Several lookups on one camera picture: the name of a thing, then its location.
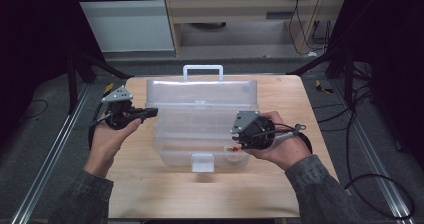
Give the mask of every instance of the dark curtain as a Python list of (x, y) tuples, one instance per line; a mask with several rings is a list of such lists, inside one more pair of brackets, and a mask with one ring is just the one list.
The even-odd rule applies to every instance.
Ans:
[[(423, 13), (424, 0), (346, 0), (331, 41), (345, 38), (340, 45), (353, 48), (354, 60), (371, 65), (377, 105), (424, 170)], [(342, 67), (342, 58), (330, 66)]]
[[(75, 51), (104, 61), (79, 3), (0, 0), (0, 148), (35, 88), (65, 74), (66, 57)], [(80, 74), (93, 75), (89, 63), (76, 65)]]

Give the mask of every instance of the tabletop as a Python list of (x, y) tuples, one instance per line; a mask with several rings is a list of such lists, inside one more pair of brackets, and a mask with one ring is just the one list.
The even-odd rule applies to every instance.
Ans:
[[(182, 80), (181, 76), (136, 77), (126, 88), (133, 105), (144, 107), (146, 81)], [(192, 80), (215, 80), (192, 76)], [(290, 75), (225, 76), (225, 80), (257, 80), (261, 112), (278, 111), (284, 122), (306, 126), (330, 174), (336, 173), (302, 80)], [(114, 181), (110, 218), (276, 218), (299, 217), (296, 195), (284, 171), (268, 161), (249, 157), (244, 167), (216, 167), (214, 173), (192, 173), (191, 167), (165, 166), (153, 150), (156, 118), (149, 118), (127, 138), (107, 178)]]

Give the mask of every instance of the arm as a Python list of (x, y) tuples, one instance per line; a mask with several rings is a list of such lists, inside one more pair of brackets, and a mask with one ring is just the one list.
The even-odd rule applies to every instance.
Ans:
[[(274, 123), (284, 123), (277, 112), (263, 113), (263, 116)], [(273, 162), (286, 172), (296, 192), (303, 224), (362, 223), (346, 192), (299, 137), (274, 141), (265, 150), (246, 152)]]
[(113, 182), (105, 179), (124, 140), (140, 125), (136, 119), (122, 130), (112, 130), (104, 122), (96, 126), (93, 145), (84, 170), (65, 191), (48, 223), (107, 223)]

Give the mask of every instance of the wire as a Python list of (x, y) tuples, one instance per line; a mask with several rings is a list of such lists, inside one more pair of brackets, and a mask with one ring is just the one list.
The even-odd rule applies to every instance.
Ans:
[(258, 133), (258, 134), (255, 134), (255, 135), (252, 135), (251, 137), (258, 137), (258, 136), (266, 136), (266, 135), (268, 135), (268, 134), (274, 134), (274, 133), (287, 133), (287, 132), (290, 132), (290, 131), (293, 131), (294, 130), (294, 128), (293, 127), (291, 127), (291, 126), (288, 126), (288, 125), (286, 125), (286, 124), (283, 124), (283, 123), (273, 123), (274, 125), (278, 125), (278, 126), (284, 126), (284, 127), (287, 127), (288, 128), (288, 130), (272, 130), (272, 131), (266, 131), (266, 132), (261, 132), (261, 133)]
[[(353, 122), (354, 122), (354, 120), (355, 120), (355, 118), (356, 118), (356, 106), (358, 105), (358, 103), (362, 103), (362, 101), (365, 99), (365, 98), (368, 98), (368, 97), (370, 97), (371, 95), (371, 92), (370, 91), (367, 91), (367, 92), (365, 92), (364, 94), (362, 94), (361, 96), (359, 96), (358, 97), (358, 93), (359, 93), (359, 90), (361, 90), (361, 89), (363, 89), (363, 88), (365, 88), (365, 87), (367, 87), (368, 85), (364, 85), (364, 86), (362, 86), (361, 88), (359, 88), (358, 89), (358, 91), (355, 93), (355, 96), (354, 96), (354, 101), (353, 101), (353, 105), (352, 105), (352, 107), (350, 108), (351, 110), (352, 110), (352, 113), (351, 113), (351, 116), (350, 116), (350, 118), (349, 118), (349, 122), (348, 122), (348, 125), (347, 125), (347, 128), (346, 128), (346, 168), (347, 168), (347, 172), (348, 172), (348, 177), (349, 177), (349, 182), (348, 182), (348, 184), (345, 186), (345, 189), (347, 189), (347, 188), (349, 188), (350, 186), (352, 186), (353, 187), (353, 189), (355, 190), (355, 192), (357, 193), (357, 195), (359, 196), (359, 198), (361, 198), (361, 200), (364, 202), (364, 203), (366, 203), (369, 207), (371, 207), (374, 211), (376, 211), (377, 213), (379, 213), (380, 215), (382, 215), (382, 216), (384, 216), (384, 217), (387, 217), (387, 218), (390, 218), (390, 219), (392, 219), (392, 220), (406, 220), (406, 219), (409, 219), (409, 218), (411, 218), (414, 214), (415, 214), (415, 203), (414, 203), (414, 200), (412, 199), (412, 197), (409, 195), (409, 193), (406, 191), (406, 189), (405, 188), (403, 188), (399, 183), (397, 183), (395, 180), (393, 180), (393, 179), (391, 179), (391, 178), (389, 178), (389, 177), (386, 177), (386, 176), (383, 176), (383, 175), (379, 175), (379, 174), (374, 174), (374, 173), (371, 173), (371, 174), (363, 174), (363, 175), (360, 175), (360, 176), (358, 176), (358, 177), (356, 177), (356, 178), (352, 178), (352, 171), (351, 171), (351, 166), (350, 166), (350, 155), (349, 155), (349, 146), (350, 146), (350, 142), (349, 142), (349, 136), (350, 136), (350, 128), (351, 128), (351, 126), (352, 126), (352, 124), (353, 124)], [(360, 192), (359, 192), (359, 190), (357, 189), (357, 187), (355, 186), (355, 182), (356, 181), (358, 181), (358, 180), (360, 180), (360, 179), (364, 179), (364, 178), (368, 178), (368, 177), (378, 177), (378, 178), (383, 178), (383, 179), (386, 179), (386, 180), (389, 180), (389, 181), (391, 181), (391, 182), (393, 182), (397, 187), (399, 187), (405, 194), (406, 194), (406, 196), (408, 197), (408, 199), (409, 199), (409, 201), (410, 201), (410, 203), (411, 203), (411, 210), (410, 210), (410, 212), (409, 212), (409, 214), (407, 215), (407, 216), (403, 216), (403, 217), (396, 217), (396, 216), (393, 216), (393, 215), (391, 215), (391, 214), (387, 214), (387, 213), (385, 213), (385, 212), (383, 212), (383, 211), (381, 211), (380, 209), (378, 209), (377, 207), (375, 207), (374, 205), (372, 205)]]
[(100, 117), (99, 119), (96, 119), (96, 120), (94, 120), (94, 121), (91, 121), (91, 122), (89, 122), (89, 123), (87, 123), (87, 124), (85, 124), (85, 125), (77, 126), (77, 127), (75, 127), (74, 129), (75, 129), (75, 130), (81, 130), (81, 129), (84, 129), (84, 128), (87, 128), (87, 127), (95, 126), (95, 125), (99, 124), (100, 122), (102, 122), (102, 121), (106, 120), (106, 119), (107, 119), (107, 118), (109, 118), (110, 116), (111, 116), (111, 114), (109, 113), (109, 114), (107, 114), (107, 115), (105, 115), (105, 116), (103, 116), (103, 117)]
[(340, 113), (338, 113), (338, 114), (336, 114), (336, 115), (334, 115), (332, 117), (329, 117), (329, 118), (324, 119), (324, 120), (317, 121), (317, 123), (323, 123), (323, 122), (327, 122), (327, 121), (331, 121), (333, 119), (336, 119), (337, 117), (341, 116), (343, 113), (345, 113), (345, 112), (347, 112), (349, 110), (350, 110), (350, 108), (348, 107), (348, 108), (344, 109), (342, 112), (340, 112)]
[(41, 99), (32, 100), (31, 102), (44, 102), (44, 104), (45, 104), (44, 109), (41, 110), (39, 113), (34, 114), (32, 116), (24, 116), (24, 117), (22, 117), (22, 119), (30, 119), (30, 118), (38, 117), (39, 115), (43, 114), (47, 110), (47, 107), (49, 106), (49, 103), (47, 101), (41, 100)]
[(327, 45), (330, 41), (330, 27), (331, 27), (331, 22), (327, 21), (327, 29), (325, 30), (324, 44), (322, 46), (322, 48), (324, 49), (324, 53), (327, 52)]
[(343, 104), (331, 104), (331, 105), (317, 106), (317, 107), (312, 107), (312, 109), (319, 109), (319, 108), (325, 108), (325, 107), (334, 107), (334, 106), (343, 106)]
[(340, 129), (330, 129), (330, 130), (325, 130), (325, 129), (321, 129), (322, 132), (334, 132), (334, 131), (344, 131), (346, 130), (347, 127), (345, 128), (340, 128)]
[(353, 65), (354, 67), (354, 71), (356, 72), (357, 75), (359, 75), (359, 79), (365, 80), (365, 81), (371, 81), (372, 76), (370, 76), (368, 74), (368, 70), (366, 68), (365, 65), (365, 70), (362, 70), (361, 68), (359, 68), (358, 66), (356, 66), (355, 64)]
[[(102, 108), (103, 103), (100, 102), (97, 105), (96, 111), (94, 112), (93, 118), (92, 118), (92, 122), (97, 120), (97, 116), (99, 115), (100, 109)], [(95, 126), (92, 125), (88, 128), (88, 149), (91, 150), (91, 145), (93, 144), (93, 137), (94, 137), (94, 130), (95, 130)]]
[(312, 32), (312, 40), (314, 41), (315, 44), (324, 44), (324, 43), (321, 43), (321, 42), (317, 42), (317, 40), (316, 40), (316, 39), (324, 39), (324, 38), (322, 38), (322, 37), (316, 38), (315, 37), (315, 32), (318, 29), (318, 25), (319, 25), (319, 21), (314, 21), (314, 31)]
[[(314, 47), (311, 47), (311, 46), (308, 44), (308, 41), (306, 40), (306, 34), (305, 34), (304, 29), (303, 29), (302, 22), (300, 21), (298, 5), (299, 5), (299, 0), (296, 0), (296, 4), (295, 4), (295, 7), (294, 7), (293, 15), (292, 15), (292, 17), (290, 18), (290, 22), (289, 22), (289, 33), (290, 33), (290, 37), (291, 37), (291, 39), (292, 39), (293, 43), (295, 43), (295, 41), (294, 41), (294, 38), (293, 38), (293, 34), (292, 34), (292, 32), (291, 32), (291, 24), (292, 24), (292, 21), (293, 21), (294, 15), (295, 15), (295, 14), (297, 14), (297, 18), (298, 18), (298, 20), (299, 20), (299, 26), (300, 26), (300, 29), (302, 30), (302, 34), (303, 34), (303, 40), (305, 41), (306, 45), (307, 45), (310, 49), (312, 49), (311, 51), (318, 51), (318, 50), (321, 50), (322, 48), (314, 48)], [(297, 52), (298, 54), (301, 54), (301, 55), (308, 54), (307, 52), (306, 52), (306, 53), (302, 53), (302, 52), (300, 52), (299, 50), (297, 50), (296, 45), (294, 45), (294, 49), (296, 50), (296, 52)]]

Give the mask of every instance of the transparent storage container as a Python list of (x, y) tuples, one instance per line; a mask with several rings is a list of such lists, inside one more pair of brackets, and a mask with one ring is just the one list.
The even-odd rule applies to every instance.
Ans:
[[(219, 69), (219, 80), (189, 81), (188, 69)], [(154, 150), (164, 164), (193, 172), (246, 165), (249, 155), (230, 130), (237, 111), (258, 109), (256, 81), (224, 81), (219, 65), (187, 65), (183, 74), (181, 81), (147, 81), (146, 107), (159, 108)]]

